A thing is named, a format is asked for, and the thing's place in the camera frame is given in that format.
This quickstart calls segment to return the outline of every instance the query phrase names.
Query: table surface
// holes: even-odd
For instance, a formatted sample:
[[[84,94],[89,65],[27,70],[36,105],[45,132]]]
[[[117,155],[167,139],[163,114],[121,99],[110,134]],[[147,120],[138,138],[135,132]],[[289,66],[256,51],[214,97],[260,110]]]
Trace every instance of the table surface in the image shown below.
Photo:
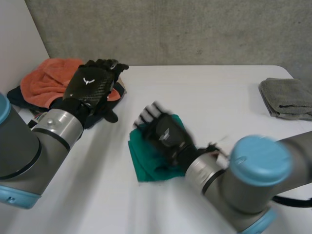
[[[127,94],[116,124],[83,133],[31,210],[0,204],[2,234],[233,234],[213,206],[184,181],[138,183],[127,141],[132,124],[157,100],[180,116],[198,146],[225,152],[242,137],[277,140],[312,123],[270,117],[258,91],[268,77],[292,78],[278,66],[135,66],[122,74]],[[285,195],[310,198],[306,185]],[[273,205],[278,219],[265,234],[309,234],[312,211]]]

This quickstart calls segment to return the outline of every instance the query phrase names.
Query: silver metal joint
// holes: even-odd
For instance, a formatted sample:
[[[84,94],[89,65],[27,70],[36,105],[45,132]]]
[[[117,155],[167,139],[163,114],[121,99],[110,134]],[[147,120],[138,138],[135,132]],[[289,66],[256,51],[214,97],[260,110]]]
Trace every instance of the silver metal joint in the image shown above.
[[[48,130],[64,139],[70,148],[73,147],[83,132],[80,121],[72,114],[60,110],[50,110],[43,119],[34,127]]]
[[[194,160],[187,169],[185,178],[196,191],[201,193],[207,181],[221,169],[215,159],[206,153]]]

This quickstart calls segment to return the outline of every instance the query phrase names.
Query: gray towel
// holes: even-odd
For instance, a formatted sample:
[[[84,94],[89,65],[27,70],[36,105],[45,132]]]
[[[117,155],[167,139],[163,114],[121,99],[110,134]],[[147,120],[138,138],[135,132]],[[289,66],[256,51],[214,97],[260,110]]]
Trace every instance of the gray towel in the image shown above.
[[[312,120],[312,92],[300,80],[267,78],[259,90],[271,116]]]

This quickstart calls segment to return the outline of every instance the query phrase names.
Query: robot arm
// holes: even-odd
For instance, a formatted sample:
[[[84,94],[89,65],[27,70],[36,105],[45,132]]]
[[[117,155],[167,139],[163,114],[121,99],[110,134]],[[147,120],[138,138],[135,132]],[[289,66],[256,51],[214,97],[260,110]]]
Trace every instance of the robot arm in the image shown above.
[[[144,118],[146,113],[153,118],[150,123]],[[146,108],[140,118],[146,127],[137,123],[135,126],[142,131],[143,138],[169,162],[180,165],[186,180],[238,233],[262,233],[276,216],[270,207],[272,199],[303,207],[302,202],[276,194],[312,182],[312,132],[278,142],[247,136],[235,145],[230,165],[223,170],[212,154],[197,150],[186,130],[157,105]]]
[[[0,95],[0,202],[32,208],[80,138],[86,118],[99,114],[117,121],[105,103],[125,69],[128,66],[116,60],[99,59],[80,66],[62,104],[32,131]]]

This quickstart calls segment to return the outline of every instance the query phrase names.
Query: green towel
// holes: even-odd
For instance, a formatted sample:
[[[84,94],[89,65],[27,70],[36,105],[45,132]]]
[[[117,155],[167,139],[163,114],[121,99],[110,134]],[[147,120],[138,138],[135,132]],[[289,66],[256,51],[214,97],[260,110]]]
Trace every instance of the green towel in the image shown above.
[[[172,115],[172,118],[183,126],[179,116]],[[178,166],[167,163],[165,157],[142,138],[140,130],[134,129],[130,132],[128,145],[139,182],[161,181],[184,176]]]

